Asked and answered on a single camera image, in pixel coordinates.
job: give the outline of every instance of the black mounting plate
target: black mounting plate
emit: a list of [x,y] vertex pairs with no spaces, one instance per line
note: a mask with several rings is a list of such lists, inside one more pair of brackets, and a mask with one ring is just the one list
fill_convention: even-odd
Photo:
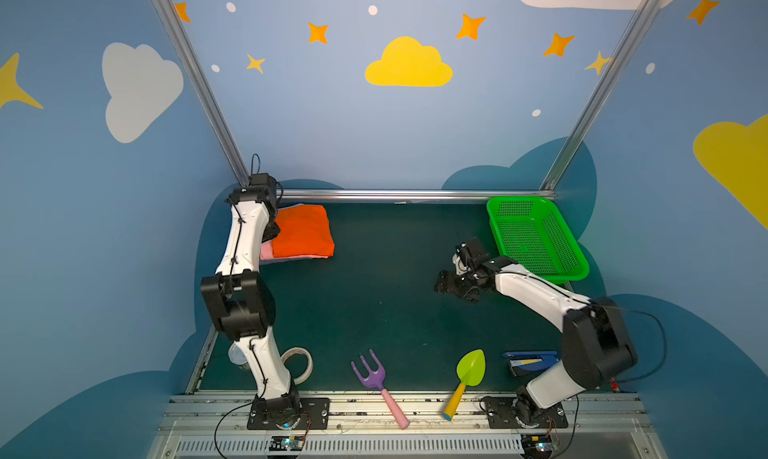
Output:
[[[299,416],[299,422],[291,429],[291,432],[296,434],[303,434],[306,429],[306,416],[309,415],[312,418],[311,431],[328,428],[328,406],[330,406],[331,399],[328,397],[301,397],[300,406],[302,412],[306,412],[305,415]],[[252,431],[282,431],[274,424],[264,424],[260,419],[259,413],[253,409],[253,406],[248,414],[248,425],[246,426]]]
[[554,427],[557,429],[568,428],[568,420],[565,414],[558,414],[558,409],[562,411],[560,403],[552,406],[552,413],[544,418],[544,421],[537,426],[523,425],[514,413],[514,402],[517,397],[493,397],[485,396],[480,400],[480,406],[486,410],[488,416],[488,426],[491,429],[549,429],[549,421],[546,417],[551,417],[554,421]]

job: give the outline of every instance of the yellow handle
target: yellow handle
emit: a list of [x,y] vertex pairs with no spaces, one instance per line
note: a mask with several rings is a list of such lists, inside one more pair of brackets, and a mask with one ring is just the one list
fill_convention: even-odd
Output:
[[458,385],[458,387],[456,387],[456,392],[453,393],[453,397],[451,397],[451,400],[448,401],[446,409],[442,412],[442,416],[444,419],[446,419],[446,421],[453,419],[453,415],[456,414],[456,407],[458,407],[458,403],[462,399],[464,390],[466,388],[467,385],[463,382]]

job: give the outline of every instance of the pink cloth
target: pink cloth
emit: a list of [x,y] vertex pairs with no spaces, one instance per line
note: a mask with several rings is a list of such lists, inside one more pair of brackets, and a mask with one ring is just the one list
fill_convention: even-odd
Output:
[[285,262],[293,261],[295,259],[328,259],[327,255],[292,255],[291,257],[281,257],[275,259],[274,252],[272,250],[272,241],[267,241],[261,245],[261,254],[259,256],[260,262]]

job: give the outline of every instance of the pink handle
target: pink handle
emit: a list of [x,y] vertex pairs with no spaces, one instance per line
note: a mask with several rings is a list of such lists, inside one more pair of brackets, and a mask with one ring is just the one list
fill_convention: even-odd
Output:
[[384,401],[386,401],[386,404],[389,406],[389,411],[395,416],[395,421],[397,421],[398,426],[400,426],[401,429],[406,429],[411,424],[408,417],[402,413],[400,406],[397,405],[386,389],[382,389],[382,396],[384,396]]

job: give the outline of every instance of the tape roll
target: tape roll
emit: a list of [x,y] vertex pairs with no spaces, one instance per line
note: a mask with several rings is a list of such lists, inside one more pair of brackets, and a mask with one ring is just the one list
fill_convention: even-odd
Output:
[[280,359],[283,361],[283,364],[285,364],[286,360],[291,357],[292,355],[305,355],[306,356],[306,369],[304,370],[303,374],[299,377],[295,377],[293,379],[293,383],[296,385],[301,384],[303,381],[306,381],[308,377],[310,377],[310,374],[312,374],[312,354],[307,349],[304,348],[291,348],[287,351],[283,352],[283,355],[280,356]]

